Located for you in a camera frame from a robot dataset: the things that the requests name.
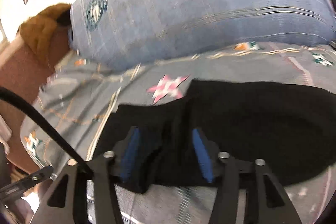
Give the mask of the grey star patterned bedsheet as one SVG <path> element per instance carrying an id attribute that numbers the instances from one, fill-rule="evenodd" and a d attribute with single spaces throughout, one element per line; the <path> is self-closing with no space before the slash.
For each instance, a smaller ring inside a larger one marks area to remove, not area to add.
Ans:
<path id="1" fill-rule="evenodd" d="M 233 49 L 140 64 L 119 74 L 72 55 L 40 87 L 34 108 L 90 160 L 110 114 L 120 105 L 157 106 L 181 99 L 193 80 L 304 85 L 335 95 L 335 51 L 245 42 Z M 303 223 L 313 223 L 335 192 L 335 163 L 285 188 Z"/>

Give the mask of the black pants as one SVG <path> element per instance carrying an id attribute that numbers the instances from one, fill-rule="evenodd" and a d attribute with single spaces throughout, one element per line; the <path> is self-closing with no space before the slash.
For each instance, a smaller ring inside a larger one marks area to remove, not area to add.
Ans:
<path id="1" fill-rule="evenodd" d="M 120 105 L 94 155 L 118 147 L 118 181 L 133 192 L 216 185 L 219 152 L 263 159 L 282 185 L 296 184 L 335 163 L 335 95 L 304 85 L 193 80 L 181 99 Z"/>

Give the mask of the blue plaid folded quilt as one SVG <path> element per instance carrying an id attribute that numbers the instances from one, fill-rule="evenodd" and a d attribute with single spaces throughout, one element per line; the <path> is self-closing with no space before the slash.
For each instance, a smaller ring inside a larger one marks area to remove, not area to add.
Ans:
<path id="1" fill-rule="evenodd" d="M 76 0 L 70 18 L 71 48 L 116 71 L 240 42 L 335 38 L 331 0 Z"/>

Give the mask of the brown fuzzy garment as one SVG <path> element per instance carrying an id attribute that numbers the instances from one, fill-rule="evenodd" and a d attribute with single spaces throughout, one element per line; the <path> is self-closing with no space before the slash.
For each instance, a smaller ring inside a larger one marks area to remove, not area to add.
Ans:
<path id="1" fill-rule="evenodd" d="M 58 3 L 28 18 L 19 27 L 17 33 L 44 65 L 49 63 L 51 38 L 59 27 L 68 27 L 71 4 Z"/>

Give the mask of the brown wooden bed frame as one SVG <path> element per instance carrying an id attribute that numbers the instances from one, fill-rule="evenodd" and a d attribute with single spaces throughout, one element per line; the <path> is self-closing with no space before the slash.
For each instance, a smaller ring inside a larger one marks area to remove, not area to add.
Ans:
<path id="1" fill-rule="evenodd" d="M 1 86 L 33 103 L 39 87 L 54 73 L 54 66 L 69 51 L 68 28 L 59 27 L 53 34 L 49 49 L 49 65 L 41 64 L 19 34 L 1 53 Z M 20 129 L 25 115 L 1 102 L 1 116 L 12 131 L 9 139 L 9 161 L 30 174 L 38 170 L 21 142 Z"/>

